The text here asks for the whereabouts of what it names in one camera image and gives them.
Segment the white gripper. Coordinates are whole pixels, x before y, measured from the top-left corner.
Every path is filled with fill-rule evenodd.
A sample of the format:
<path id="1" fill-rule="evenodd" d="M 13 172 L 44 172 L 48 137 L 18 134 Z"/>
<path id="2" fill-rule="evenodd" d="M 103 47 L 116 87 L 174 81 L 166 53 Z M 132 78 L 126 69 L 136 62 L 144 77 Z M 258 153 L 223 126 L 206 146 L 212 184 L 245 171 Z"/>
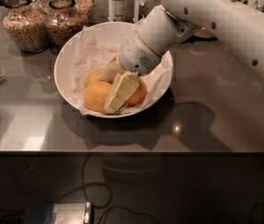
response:
<path id="1" fill-rule="evenodd" d="M 102 81 L 114 81 L 104 110 L 118 112 L 138 89 L 139 77 L 149 75 L 160 61 L 161 57 L 146 45 L 141 36 L 132 32 L 120 45 L 118 55 L 110 59 L 99 75 Z"/>

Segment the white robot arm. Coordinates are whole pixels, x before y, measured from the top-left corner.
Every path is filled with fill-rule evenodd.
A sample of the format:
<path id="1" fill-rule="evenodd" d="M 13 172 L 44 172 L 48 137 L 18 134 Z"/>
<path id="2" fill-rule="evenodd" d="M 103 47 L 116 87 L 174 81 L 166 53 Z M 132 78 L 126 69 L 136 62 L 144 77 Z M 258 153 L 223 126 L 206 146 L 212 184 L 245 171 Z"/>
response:
<path id="1" fill-rule="evenodd" d="M 137 22 L 101 74 L 115 80 L 104 109 L 120 110 L 170 47 L 205 28 L 264 79 L 264 13 L 237 0 L 160 0 Z"/>

